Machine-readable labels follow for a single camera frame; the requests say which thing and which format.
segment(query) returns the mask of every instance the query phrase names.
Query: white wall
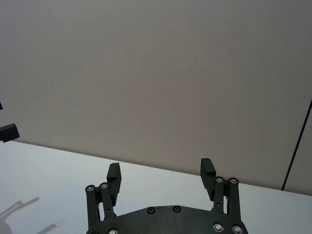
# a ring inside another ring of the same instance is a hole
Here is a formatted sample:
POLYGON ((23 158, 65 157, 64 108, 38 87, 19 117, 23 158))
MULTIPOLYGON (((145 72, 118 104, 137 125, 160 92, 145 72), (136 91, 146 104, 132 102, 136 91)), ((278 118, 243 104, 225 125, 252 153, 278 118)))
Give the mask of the white wall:
POLYGON ((280 188, 312 98, 311 1, 2 0, 23 142, 280 188))

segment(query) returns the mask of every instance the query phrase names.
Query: black cable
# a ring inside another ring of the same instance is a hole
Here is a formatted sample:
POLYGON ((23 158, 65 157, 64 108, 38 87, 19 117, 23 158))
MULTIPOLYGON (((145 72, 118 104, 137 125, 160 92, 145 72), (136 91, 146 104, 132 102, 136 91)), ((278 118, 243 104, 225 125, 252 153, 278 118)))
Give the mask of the black cable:
POLYGON ((289 173, 291 172, 291 168, 292 168, 292 165, 293 165, 294 157, 296 156, 296 153, 297 153, 300 141, 301 141, 301 137, 302 137, 303 132, 304 132, 304 128, 306 127, 306 124, 307 124, 307 121, 308 121, 308 118, 309 118, 309 115, 310 115, 310 112, 311 112, 311 107, 312 107, 312 99, 311 99, 311 102, 310 102, 310 106, 308 108, 308 112, 307 112, 306 118, 304 119, 304 122, 303 122, 303 125, 302 125, 302 128, 301 128, 301 131, 300 131, 300 135, 299 135, 296 147, 294 148, 294 152, 292 154, 292 159, 291 159, 291 162, 289 164, 289 167, 288 167, 285 179, 284 179, 284 183, 283 183, 283 186, 282 186, 282 189, 281 189, 282 191, 285 189, 289 173))

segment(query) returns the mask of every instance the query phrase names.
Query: black object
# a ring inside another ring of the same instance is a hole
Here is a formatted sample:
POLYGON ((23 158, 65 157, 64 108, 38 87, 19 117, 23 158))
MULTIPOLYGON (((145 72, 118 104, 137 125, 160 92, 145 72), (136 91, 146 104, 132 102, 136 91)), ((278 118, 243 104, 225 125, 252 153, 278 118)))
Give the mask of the black object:
POLYGON ((112 163, 107 183, 99 187, 89 185, 87 234, 248 234, 240 218, 239 181, 216 177, 211 160, 203 158, 200 176, 209 198, 214 202, 212 211, 183 206, 148 207, 116 217, 113 206, 120 189, 119 163, 112 163), (227 198, 227 213, 223 212, 223 197, 227 198), (99 218, 98 205, 103 203, 105 218, 99 218))
POLYGON ((10 140, 14 140, 19 138, 20 134, 18 128, 14 123, 0 127, 0 141, 8 142, 10 140))

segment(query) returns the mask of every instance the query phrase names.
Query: white tabletop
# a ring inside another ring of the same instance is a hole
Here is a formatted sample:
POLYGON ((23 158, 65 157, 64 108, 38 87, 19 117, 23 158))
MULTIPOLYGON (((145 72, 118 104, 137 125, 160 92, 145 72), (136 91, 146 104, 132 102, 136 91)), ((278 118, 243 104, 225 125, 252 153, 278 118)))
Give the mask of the white tabletop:
MULTIPOLYGON (((5 221, 11 227, 17 225, 33 210, 40 210, 40 206, 60 188, 67 186, 69 192, 64 195, 65 198, 80 199, 77 202, 79 214, 72 215, 85 220, 77 224, 81 226, 80 233, 84 234, 87 230, 84 188, 89 184, 98 186, 105 182, 112 162, 115 161, 29 144, 0 143, 0 213, 19 200, 27 202, 39 197, 39 201, 14 212, 5 221), (79 188, 78 193, 75 190, 76 194, 70 194, 72 186, 79 188)), ((212 208, 199 176, 124 162, 120 163, 120 167, 122 181, 116 209, 123 209, 121 206, 125 205, 128 206, 126 210, 160 205, 212 208)), ((242 221, 250 234, 311 233, 311 196, 246 184, 239 184, 239 191, 242 221)), ((62 233, 61 228, 50 233, 62 233)))

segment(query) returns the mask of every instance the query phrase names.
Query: white table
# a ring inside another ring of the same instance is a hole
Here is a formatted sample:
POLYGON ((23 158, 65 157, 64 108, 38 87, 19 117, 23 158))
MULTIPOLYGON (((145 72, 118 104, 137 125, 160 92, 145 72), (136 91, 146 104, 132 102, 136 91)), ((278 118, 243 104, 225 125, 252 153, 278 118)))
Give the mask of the white table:
MULTIPOLYGON (((18 200, 26 202, 40 197, 38 202, 15 212, 6 221, 10 225, 18 223, 64 184, 74 183, 85 188, 89 184, 98 186, 106 181, 112 162, 114 161, 29 144, 0 143, 0 212, 18 200)), ((212 202, 199 176, 124 162, 120 163, 120 167, 122 181, 117 206, 118 203, 127 203, 138 209, 159 205, 182 205, 207 210, 212 208, 212 202)), ((239 191, 242 221, 250 234, 312 232, 311 196, 246 184, 239 184, 239 191)), ((84 209, 86 204, 83 203, 85 201, 77 206, 84 209)), ((86 217, 87 211, 73 215, 86 217)), ((81 233, 84 234, 86 230, 85 226, 81 233)))

